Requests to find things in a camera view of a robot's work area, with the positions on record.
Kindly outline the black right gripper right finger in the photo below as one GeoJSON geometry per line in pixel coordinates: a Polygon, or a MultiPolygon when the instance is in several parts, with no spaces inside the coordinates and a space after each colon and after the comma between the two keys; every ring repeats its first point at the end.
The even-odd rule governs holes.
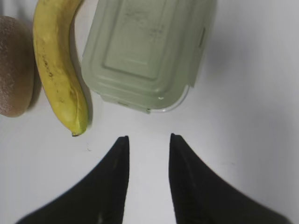
{"type": "Polygon", "coordinates": [[[171,134],[169,183],[178,224],[288,224],[220,178],[180,135],[171,134]]]}

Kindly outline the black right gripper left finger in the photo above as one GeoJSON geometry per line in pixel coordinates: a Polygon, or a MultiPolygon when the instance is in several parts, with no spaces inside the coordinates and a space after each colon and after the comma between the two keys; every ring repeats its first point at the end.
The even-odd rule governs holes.
{"type": "Polygon", "coordinates": [[[75,186],[18,223],[121,224],[128,181],[129,138],[123,136],[75,186]]]}

